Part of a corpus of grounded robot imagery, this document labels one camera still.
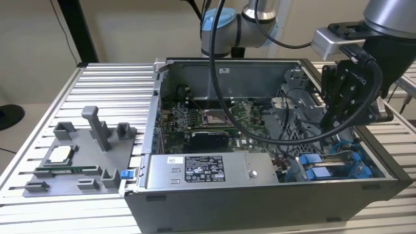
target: aluminum extrusion table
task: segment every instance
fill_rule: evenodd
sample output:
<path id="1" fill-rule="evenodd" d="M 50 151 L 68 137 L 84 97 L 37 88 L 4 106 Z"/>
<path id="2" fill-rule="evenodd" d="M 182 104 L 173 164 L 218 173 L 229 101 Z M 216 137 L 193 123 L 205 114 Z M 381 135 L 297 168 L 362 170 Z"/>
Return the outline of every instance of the aluminum extrusion table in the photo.
<path id="1" fill-rule="evenodd" d="M 320 70 L 328 63 L 314 63 Z M 80 116 L 85 105 L 100 108 L 109 126 L 129 122 L 136 142 L 129 167 L 140 164 L 142 133 L 153 87 L 152 64 L 89 64 L 78 68 L 32 134 L 0 176 L 0 233 L 140 233 L 129 208 L 118 194 L 22 197 L 22 186 L 53 141 L 57 122 L 88 123 Z M 368 126 L 412 179 L 416 181 L 416 128 L 398 115 L 394 120 Z M 372 203 L 350 221 L 224 233 L 342 233 L 389 234 L 416 232 L 416 182 L 392 200 Z"/>

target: black pole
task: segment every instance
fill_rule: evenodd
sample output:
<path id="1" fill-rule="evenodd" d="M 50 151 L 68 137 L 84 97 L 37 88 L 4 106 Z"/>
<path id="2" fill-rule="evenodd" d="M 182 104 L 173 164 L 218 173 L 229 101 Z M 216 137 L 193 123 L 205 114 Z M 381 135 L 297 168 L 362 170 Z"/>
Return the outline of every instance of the black pole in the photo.
<path id="1" fill-rule="evenodd" d="M 81 62 L 98 62 L 78 0 L 57 0 Z"/>

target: wire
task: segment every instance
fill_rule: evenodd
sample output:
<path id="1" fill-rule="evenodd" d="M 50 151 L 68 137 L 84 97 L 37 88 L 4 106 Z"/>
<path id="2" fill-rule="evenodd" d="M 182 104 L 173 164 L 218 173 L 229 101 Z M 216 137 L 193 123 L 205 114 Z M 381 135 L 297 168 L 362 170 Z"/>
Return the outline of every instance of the wire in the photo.
<path id="1" fill-rule="evenodd" d="M 256 21 L 256 25 L 257 28 L 260 29 L 260 32 L 262 33 L 262 35 L 277 45 L 282 46 L 286 49 L 301 49 L 305 48 L 308 46 L 312 45 L 312 42 L 308 42 L 306 44 L 302 45 L 288 45 L 281 43 L 280 41 L 277 41 L 276 39 L 272 38 L 270 35 L 268 35 L 268 33 L 265 32 L 265 30 L 262 29 L 261 25 L 260 25 L 260 20 L 258 20 L 258 15 L 257 15 L 257 8 L 258 8 L 258 0 L 256 0 L 254 2 L 254 21 Z"/>
<path id="2" fill-rule="evenodd" d="M 329 131 L 321 133 L 317 136 L 312 136 L 309 138 L 297 139 L 297 140 L 274 140 L 274 139 L 264 138 L 264 137 L 260 137 L 260 136 L 254 135 L 253 133 L 250 133 L 246 130 L 246 128 L 241 125 L 241 123 L 238 123 L 236 121 L 230 111 L 228 110 L 226 104 L 224 102 L 224 96 L 222 96 L 222 93 L 221 93 L 220 85 L 218 85 L 217 75 L 216 75 L 217 71 L 216 71 L 216 67 L 214 67 L 214 36 L 216 36 L 216 27 L 217 27 L 217 24 L 218 24 L 218 19 L 220 19 L 224 3 L 225 3 L 225 0 L 220 0 L 218 1 L 218 5 L 217 5 L 216 11 L 214 11 L 214 15 L 213 15 L 212 27 L 210 27 L 210 36 L 209 36 L 209 71 L 210 71 L 210 81 L 212 81 L 212 86 L 213 86 L 214 93 L 216 93 L 216 96 L 217 96 L 217 101 L 218 101 L 218 103 L 221 105 L 221 108 L 222 108 L 222 111 L 225 113 L 225 116 L 228 117 L 228 120 L 230 121 L 233 126 L 238 129 L 238 131 L 246 137 L 249 137 L 249 138 L 252 138 L 252 139 L 254 139 L 257 141 L 261 141 L 264 143 L 276 144 L 276 145 L 302 145 L 302 144 L 308 144 L 308 143 L 324 140 L 328 137 L 333 136 L 334 134 L 340 133 L 345 128 L 349 127 L 349 125 L 353 123 L 356 118 L 360 117 L 362 111 L 369 107 L 369 105 L 373 102 L 373 99 L 374 99 L 376 95 L 380 92 L 381 84 L 382 84 L 382 73 L 381 73 L 381 69 L 378 67 L 378 64 L 374 61 L 368 60 L 365 65 L 364 65 L 364 68 L 370 70 L 370 72 L 373 74 L 373 84 L 374 85 L 370 87 L 366 99 L 361 103 L 361 105 L 357 108 L 356 112 L 349 116 L 349 118 L 337 127 L 334 127 L 333 129 L 330 129 Z"/>
<path id="3" fill-rule="evenodd" d="M 352 141 L 348 141 L 348 140 L 344 140 L 344 141 L 340 141 L 337 144 L 334 144 L 334 146 L 332 147 L 332 150 L 329 151 L 329 154 L 333 154 L 338 148 L 340 145 L 342 144 L 353 144 Z"/>
<path id="4" fill-rule="evenodd" d="M 61 22 L 60 22 L 60 19 L 58 19 L 58 16 L 57 16 L 57 12 L 56 12 L 56 9 L 54 9 L 52 0 L 49 0 L 49 2 L 50 2 L 50 5 L 52 5 L 52 9 L 53 9 L 53 12 L 54 12 L 54 16 L 56 16 L 56 19 L 57 19 L 57 23 L 58 23 L 60 29 L 62 30 L 62 32 L 64 32 L 64 34 L 65 34 L 65 40 L 66 40 L 68 49 L 69 49 L 69 52 L 70 52 L 73 61 L 76 62 L 76 66 L 77 66 L 77 65 L 78 65 L 78 62 L 77 62 L 76 56 L 73 55 L 73 52 L 72 52 L 72 49 L 70 49 L 68 34 L 66 34 L 65 29 L 64 29 L 64 26 L 62 26 L 62 24 L 61 24 Z"/>
<path id="5" fill-rule="evenodd" d="M 394 92 L 396 92 L 397 87 L 398 87 L 398 85 L 396 85 L 394 89 L 392 90 L 392 93 L 390 93 L 389 99 L 388 99 L 388 103 L 390 102 L 390 98 L 392 98 L 392 96 L 393 96 L 393 94 L 394 94 Z"/>
<path id="6" fill-rule="evenodd" d="M 189 5 L 190 5 L 190 7 L 192 7 L 192 9 L 193 9 L 193 12 L 194 12 L 194 14 L 196 14 L 196 17 L 201 20 L 201 12 L 200 12 L 200 9 L 197 8 L 197 5 L 196 5 L 196 3 L 194 3 L 194 0 L 182 0 L 182 1 L 185 1 L 185 2 L 188 2 L 189 3 Z"/>
<path id="7" fill-rule="evenodd" d="M 8 149 L 0 148 L 0 150 L 6 151 L 6 152 L 9 152 L 9 153 L 12 153 L 12 154 L 16 154 L 14 151 L 10 151 L 10 150 L 8 150 Z"/>
<path id="8" fill-rule="evenodd" d="M 288 126 L 288 119 L 289 119 L 289 108 L 288 108 L 288 102 L 286 102 L 286 97 L 285 97 L 285 121 L 284 121 L 284 125 L 281 127 L 281 133 L 278 135 L 278 138 L 277 140 L 281 140 L 281 137 L 284 136 L 285 132 L 286 132 L 286 126 Z M 284 156 L 288 156 L 290 159 L 294 160 L 294 158 L 292 157 L 292 155 L 289 155 L 286 153 L 286 151 L 284 151 L 280 147 L 280 145 L 277 145 L 277 149 L 278 151 L 284 154 Z"/>
<path id="9" fill-rule="evenodd" d="M 404 109 L 405 109 L 405 106 L 406 106 L 406 105 L 408 105 L 408 104 L 405 104 L 405 103 L 401 105 L 401 108 L 400 108 L 398 114 L 402 114 L 402 112 L 404 112 Z"/>

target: blue latch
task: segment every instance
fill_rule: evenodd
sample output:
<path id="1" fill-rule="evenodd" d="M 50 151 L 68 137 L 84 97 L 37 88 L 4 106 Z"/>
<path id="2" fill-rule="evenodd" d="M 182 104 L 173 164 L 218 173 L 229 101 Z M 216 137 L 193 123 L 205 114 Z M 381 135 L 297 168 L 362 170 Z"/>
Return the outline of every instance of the blue latch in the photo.
<path id="1" fill-rule="evenodd" d="M 124 170 L 120 173 L 120 179 L 133 179 L 134 178 L 134 171 Z"/>

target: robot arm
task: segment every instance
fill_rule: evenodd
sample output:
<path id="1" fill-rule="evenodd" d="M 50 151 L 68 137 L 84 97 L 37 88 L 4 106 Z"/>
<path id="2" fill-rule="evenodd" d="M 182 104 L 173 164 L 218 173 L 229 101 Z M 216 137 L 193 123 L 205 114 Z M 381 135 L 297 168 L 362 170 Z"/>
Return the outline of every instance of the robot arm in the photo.
<path id="1" fill-rule="evenodd" d="M 261 35 L 254 21 L 256 1 L 249 0 L 241 14 L 236 14 L 232 8 L 224 8 L 216 33 L 214 56 L 225 57 L 232 47 L 260 47 L 266 38 Z M 209 36 L 214 9 L 205 13 L 201 30 L 201 52 L 208 56 Z M 273 31 L 276 23 L 274 0 L 258 0 L 257 17 L 262 29 Z"/>
<path id="2" fill-rule="evenodd" d="M 365 20 L 332 23 L 316 30 L 313 50 L 324 60 L 340 60 L 336 66 L 322 68 L 322 99 L 328 105 L 322 128 L 330 128 L 334 121 L 350 116 L 368 95 L 366 90 L 376 85 L 372 74 L 356 64 L 353 56 L 349 54 L 350 60 L 342 60 L 348 48 L 361 47 L 356 50 L 374 58 L 382 72 L 381 98 L 412 65 L 416 59 L 414 12 L 413 0 L 370 0 L 364 11 Z M 354 125 L 390 120 L 382 109 L 378 98 Z"/>

